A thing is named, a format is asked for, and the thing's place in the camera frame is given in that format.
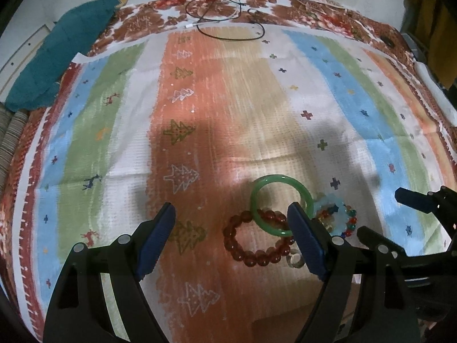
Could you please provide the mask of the green jade bangle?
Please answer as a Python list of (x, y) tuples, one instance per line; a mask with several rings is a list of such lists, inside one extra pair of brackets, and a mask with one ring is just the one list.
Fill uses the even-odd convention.
[(258, 212), (258, 200), (257, 195), (262, 188), (269, 184), (281, 183), (286, 184), (294, 188), (300, 194), (300, 205), (304, 209), (304, 212), (308, 217), (311, 217), (314, 214), (314, 200), (307, 188), (299, 182), (298, 180), (288, 177), (283, 174), (270, 174), (263, 177), (259, 177), (253, 182), (252, 191), (250, 194), (250, 211), (254, 222), (266, 233), (277, 236), (277, 237), (291, 237), (292, 231), (275, 228), (272, 225), (268, 224), (264, 219), (260, 217)]

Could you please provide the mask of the teal towel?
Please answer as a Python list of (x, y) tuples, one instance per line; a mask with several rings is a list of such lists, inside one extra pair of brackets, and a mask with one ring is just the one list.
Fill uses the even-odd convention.
[(59, 80), (77, 53), (88, 53), (128, 0), (93, 0), (67, 11), (12, 85), (5, 107), (13, 112), (50, 107), (60, 89)]

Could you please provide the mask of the striped colourful blanket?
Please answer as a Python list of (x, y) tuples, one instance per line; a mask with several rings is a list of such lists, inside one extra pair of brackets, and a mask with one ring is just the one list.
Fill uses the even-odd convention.
[[(253, 182), (301, 182), (330, 233), (362, 226), (410, 256), (449, 236), (396, 188), (456, 187), (456, 150), (427, 89), (391, 55), (314, 29), (243, 24), (147, 36), (77, 56), (23, 157), (11, 297), (42, 339), (71, 248), (106, 246), (165, 202), (177, 219), (140, 283), (171, 342), (292, 342), (321, 289), (295, 244), (254, 222)], [(273, 183), (258, 212), (300, 201)]]

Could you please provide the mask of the woven grey mat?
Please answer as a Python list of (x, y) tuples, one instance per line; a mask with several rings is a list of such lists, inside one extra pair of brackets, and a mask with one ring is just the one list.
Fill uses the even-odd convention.
[(1, 193), (5, 188), (10, 163), (28, 119), (27, 110), (12, 112), (1, 103)]

